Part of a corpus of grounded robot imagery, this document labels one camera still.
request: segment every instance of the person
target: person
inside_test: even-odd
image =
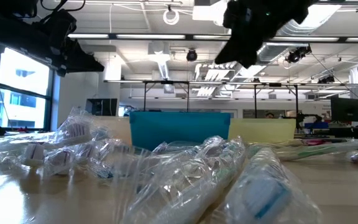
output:
[[[267,113],[265,115],[265,118],[272,119],[272,118],[274,118],[274,114],[273,113]]]

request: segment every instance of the blue plastic bin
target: blue plastic bin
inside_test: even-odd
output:
[[[227,139],[229,113],[132,112],[132,145],[154,150],[162,142],[202,143],[211,136]]]

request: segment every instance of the wooden table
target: wooden table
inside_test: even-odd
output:
[[[358,165],[329,156],[285,165],[319,205],[324,223],[358,223]],[[114,223],[119,192],[78,170],[48,180],[40,170],[0,177],[0,223]]]

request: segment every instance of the dome camera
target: dome camera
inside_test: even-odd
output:
[[[197,53],[195,49],[190,49],[189,52],[187,52],[186,59],[188,62],[194,62],[197,60]]]

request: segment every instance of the computer monitor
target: computer monitor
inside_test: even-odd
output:
[[[115,116],[117,99],[87,99],[85,110],[96,116]]]
[[[333,121],[358,122],[358,99],[331,98],[331,113]]]

